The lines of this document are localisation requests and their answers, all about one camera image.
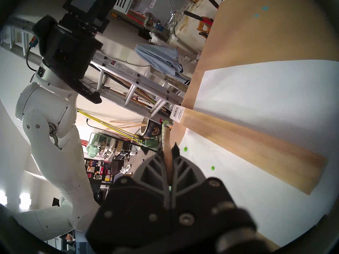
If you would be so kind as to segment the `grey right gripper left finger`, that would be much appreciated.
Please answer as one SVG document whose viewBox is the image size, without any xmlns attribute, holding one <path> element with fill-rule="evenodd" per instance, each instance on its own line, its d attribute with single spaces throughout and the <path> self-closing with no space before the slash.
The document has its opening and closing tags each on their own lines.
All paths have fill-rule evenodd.
<svg viewBox="0 0 339 254">
<path fill-rule="evenodd" d="M 133 173 L 133 181 L 160 196 L 163 207 L 170 208 L 170 190 L 163 152 L 146 159 Z"/>
</svg>

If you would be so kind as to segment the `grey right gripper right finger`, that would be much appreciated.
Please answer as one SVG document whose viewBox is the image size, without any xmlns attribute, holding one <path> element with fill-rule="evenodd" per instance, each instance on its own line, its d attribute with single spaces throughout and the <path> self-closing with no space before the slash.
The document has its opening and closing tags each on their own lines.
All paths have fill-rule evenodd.
<svg viewBox="0 0 339 254">
<path fill-rule="evenodd" d="M 171 209 L 177 208 L 180 196 L 193 190 L 205 182 L 206 177 L 198 166 L 180 155 L 180 149 L 175 143 L 171 149 L 173 156 L 173 179 L 171 184 Z"/>
</svg>

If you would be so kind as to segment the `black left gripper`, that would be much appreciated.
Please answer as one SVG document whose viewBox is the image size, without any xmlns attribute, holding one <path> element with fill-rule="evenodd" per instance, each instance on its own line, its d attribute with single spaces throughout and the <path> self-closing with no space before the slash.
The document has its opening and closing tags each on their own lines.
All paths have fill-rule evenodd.
<svg viewBox="0 0 339 254">
<path fill-rule="evenodd" d="M 83 77 L 95 52 L 103 46 L 96 38 L 109 24 L 108 14 L 117 0 L 66 0 L 67 12 L 50 27 L 46 62 L 60 78 Z"/>
</svg>

